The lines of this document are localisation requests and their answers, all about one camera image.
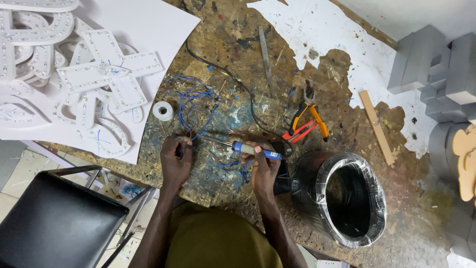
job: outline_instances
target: wooden stick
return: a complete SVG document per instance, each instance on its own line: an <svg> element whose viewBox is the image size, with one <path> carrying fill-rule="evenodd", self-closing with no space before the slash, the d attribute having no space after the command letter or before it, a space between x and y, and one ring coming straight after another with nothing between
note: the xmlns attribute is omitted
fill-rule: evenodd
<svg viewBox="0 0 476 268"><path fill-rule="evenodd" d="M359 92L360 98L362 99L362 103L365 107L365 112L370 120L370 124L374 129L375 136L377 137L378 145L382 150L384 155L385 161L388 165L391 165L395 162L393 158L392 151L390 150L390 146L388 146L387 139L385 138L384 131L380 125L376 125L378 123L377 113L375 112L374 106L368 96L367 90Z"/></svg>

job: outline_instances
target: black chair seat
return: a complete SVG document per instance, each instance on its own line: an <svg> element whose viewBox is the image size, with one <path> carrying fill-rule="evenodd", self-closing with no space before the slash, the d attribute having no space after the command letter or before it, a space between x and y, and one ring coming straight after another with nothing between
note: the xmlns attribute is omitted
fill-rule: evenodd
<svg viewBox="0 0 476 268"><path fill-rule="evenodd" d="M106 196L40 172L0 224L0 266L94 268L128 213Z"/></svg>

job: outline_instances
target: black chair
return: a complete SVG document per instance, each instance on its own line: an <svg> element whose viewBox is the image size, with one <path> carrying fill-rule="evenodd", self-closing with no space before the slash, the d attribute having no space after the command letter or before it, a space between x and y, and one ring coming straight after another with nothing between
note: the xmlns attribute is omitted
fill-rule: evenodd
<svg viewBox="0 0 476 268"><path fill-rule="evenodd" d="M141 200L107 267L132 237L132 224L155 189L147 186L123 205L89 189L101 170L88 165L38 173L0 224L0 267L94 268ZM86 186L60 177L86 171L93 171Z"/></svg>

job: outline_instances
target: black power cable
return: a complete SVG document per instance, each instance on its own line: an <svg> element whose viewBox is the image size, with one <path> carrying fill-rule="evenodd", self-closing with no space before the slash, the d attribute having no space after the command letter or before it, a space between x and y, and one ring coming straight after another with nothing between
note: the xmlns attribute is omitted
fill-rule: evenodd
<svg viewBox="0 0 476 268"><path fill-rule="evenodd" d="M190 12L190 10L187 8L187 6L185 5L185 1L184 1L184 0L181 0L181 2L182 2L183 9L185 10L185 12L192 14L192 13ZM254 94L253 92L251 92L251 90L250 90L247 86L245 86L240 80L238 80L230 71L228 71L228 69L227 69L228 66L227 66L227 65L223 68L223 67L221 67L221 66L219 66L219 65L216 65L215 63L209 62L209 61L207 61L207 60L205 60L205 59L203 59L203 58L197 56L195 53L193 53L192 50L190 50L190 48L188 47L188 37L187 37L187 39L185 39L185 47L187 48L187 52L188 52L192 57L194 57L195 59L197 59L197 60L199 60L199 61L201 61L201 62L203 62L203 63L205 63L205 64L207 64L207 65L213 66L213 67L215 67L215 68L217 68L217 69L219 69L219 70L222 70L222 71L226 72L226 73L231 77L231 79L233 79L233 81L235 81L235 83L238 84L238 87L240 87L241 89L245 90L245 91L249 94L249 101L250 101L250 105L251 105L251 116L253 117L253 120L255 121L255 123L256 123L262 130L264 130L264 131L266 131L266 132L268 132L268 133L270 133L270 134L275 135L276 137L280 138L281 140L283 140L285 143L288 144L288 146L289 146L289 148L291 149L291 151L288 152L288 151L286 150L286 151L285 151L285 154L284 154L284 158L286 158L286 159L287 159L287 158L290 158L290 157L293 155L293 153L294 153L294 148L293 148L293 146L291 145L291 143L290 143L287 139L281 137L281 135L278 135L278 134L276 134L275 132L273 132L273 131L271 131L271 130L269 130L269 129L266 129L265 127L263 127L263 126L260 124L260 122L262 122L262 121L256 116L256 114L255 114L255 109L254 109L254 103L255 103L255 101L256 101L256 100L255 100L255 94Z"/></svg>

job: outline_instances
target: wooden workbench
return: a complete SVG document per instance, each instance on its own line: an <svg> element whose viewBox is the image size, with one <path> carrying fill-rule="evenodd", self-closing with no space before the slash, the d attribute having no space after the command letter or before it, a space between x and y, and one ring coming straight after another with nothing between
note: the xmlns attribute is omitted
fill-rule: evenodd
<svg viewBox="0 0 476 268"><path fill-rule="evenodd" d="M166 1L179 6L178 0ZM409 152L403 146L406 140L399 132L405 117L403 110L398 108L387 110L382 115L385 117L384 132L396 159L395 164L389 167L380 153L365 111L359 108L352 109L346 102L351 95L347 80L347 71L352 60L350 56L341 50L331 50L327 55L321 55L319 69L307 64L304 70L297 70L293 59L294 53L287 43L259 12L246 7L246 3L251 1L187 0L189 9L202 19L190 35L190 48L209 61L222 66L228 65L228 69L244 84L253 88L253 92L257 95L257 115L268 128L280 134L288 128L287 124L302 99L304 80L314 81L313 87L318 92L319 111L330 132L329 142L324 143L319 130L313 130L302 141L296 143L293 158L288 161L290 169L294 159L306 151L355 152L370 163L387 198L387 228L381 239L370 247L350 250L338 246L329 238L304 225L292 208L289 195L277 196L281 213L291 235L304 246L361 268L446 267L446 255L449 253L450 244L445 235L444 224L449 217L454 194L446 186L439 187L440 184L436 184L436 180L432 177L427 178L428 155L418 160L415 153ZM396 43L393 40L373 30L364 20L346 8L341 8L367 32L395 47ZM266 86L258 37L260 25L264 26L267 35L266 42L269 46L268 53L275 81L275 99L270 99L269 88ZM222 99L227 99L215 110L206 128L207 133L224 138L227 137L229 127L234 131L241 131L241 138L245 140L273 138L271 135L263 134L254 124L250 115L248 94L236 88L236 84L229 76L215 68L209 70L207 65L193 59L185 51L185 47L178 52L166 79L173 76L199 78L214 85L214 92ZM155 101L162 100L162 95L171 89L184 92L193 85L183 81L180 84L177 82L180 81L173 80L161 86ZM296 90L288 97L292 86L295 86ZM177 112L178 97L169 94L165 100L172 103ZM204 99L196 101L194 105L197 107L197 113L190 109L186 115L184 114L184 118L201 130L215 103L216 101ZM387 105L380 103L376 110L384 107ZM310 117L308 113L305 119L301 119L301 123ZM150 114L140 145L137 165L115 159L98 158L92 153L60 144L44 144L135 181L160 187L162 171L159 153L162 141L165 135L180 130L186 129L180 127L177 117L171 123L160 124ZM221 206L232 210L262 228L256 199L249 182L242 179L241 166L222 166L215 162L229 163L237 156L199 139L194 142L195 163L180 195L204 206ZM245 176L249 179L249 173L245 172Z"/></svg>

